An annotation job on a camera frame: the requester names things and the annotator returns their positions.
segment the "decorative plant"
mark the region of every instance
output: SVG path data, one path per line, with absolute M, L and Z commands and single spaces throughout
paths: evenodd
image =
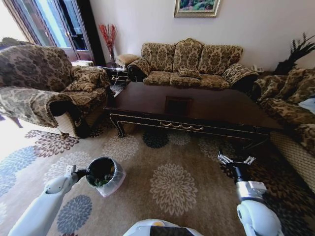
M 117 36 L 117 27 L 114 24 L 111 25 L 98 25 L 99 30 L 103 34 L 104 40 L 106 42 L 108 51 L 110 53 L 111 62 L 115 63 L 114 58 L 114 42 Z
M 303 40 L 298 39 L 292 41 L 291 55 L 285 61 L 279 62 L 276 70 L 273 72 L 274 75 L 287 75 L 289 71 L 296 66 L 296 61 L 310 52 L 315 50 L 315 43 L 310 42 L 315 35 L 307 38 L 306 34 L 303 33 Z

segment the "glass door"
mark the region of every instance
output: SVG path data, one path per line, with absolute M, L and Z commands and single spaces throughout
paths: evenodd
M 90 50 L 84 38 L 83 23 L 74 0 L 54 0 L 59 7 L 60 16 L 67 29 L 68 36 L 73 42 L 73 48 L 81 60 L 92 60 Z
M 34 1 L 56 46 L 62 48 L 67 53 L 71 61 L 78 60 L 78 57 L 73 49 L 71 39 L 69 38 L 68 31 L 64 27 L 54 0 Z
M 62 48 L 70 61 L 78 60 L 54 0 L 15 0 L 36 43 Z
M 93 60 L 75 0 L 8 1 L 36 44 L 62 48 L 70 61 Z

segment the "table top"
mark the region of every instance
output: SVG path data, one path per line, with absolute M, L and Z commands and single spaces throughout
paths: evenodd
M 185 115 L 170 114 L 167 111 L 167 97 L 190 101 Z M 195 88 L 174 88 L 171 86 L 148 86 L 131 82 L 106 107 L 133 113 L 180 116 L 192 119 L 227 122 L 254 127 L 281 130 L 282 127 L 268 117 L 247 95 L 237 90 L 206 90 Z

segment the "sofa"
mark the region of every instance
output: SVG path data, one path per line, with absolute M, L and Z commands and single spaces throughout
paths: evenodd
M 315 69 L 295 68 L 288 76 L 257 79 L 252 97 L 283 125 L 284 133 L 271 133 L 271 141 L 315 192 L 315 114 L 300 102 L 315 94 Z
M 242 53 L 239 46 L 204 45 L 191 38 L 176 44 L 144 43 L 142 58 L 127 67 L 128 76 L 146 85 L 248 90 L 258 74 L 237 63 Z
M 85 138 L 111 97 L 105 70 L 72 66 L 60 48 L 25 44 L 0 51 L 0 114 L 33 129 Z

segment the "side table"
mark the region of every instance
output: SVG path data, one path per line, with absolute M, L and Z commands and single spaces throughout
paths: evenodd
M 124 69 L 117 65 L 112 63 L 107 63 L 106 66 L 99 66 L 106 70 L 110 80 L 112 83 L 115 83 L 116 81 L 125 82 L 126 86 L 131 81 L 128 77 L 127 69 Z

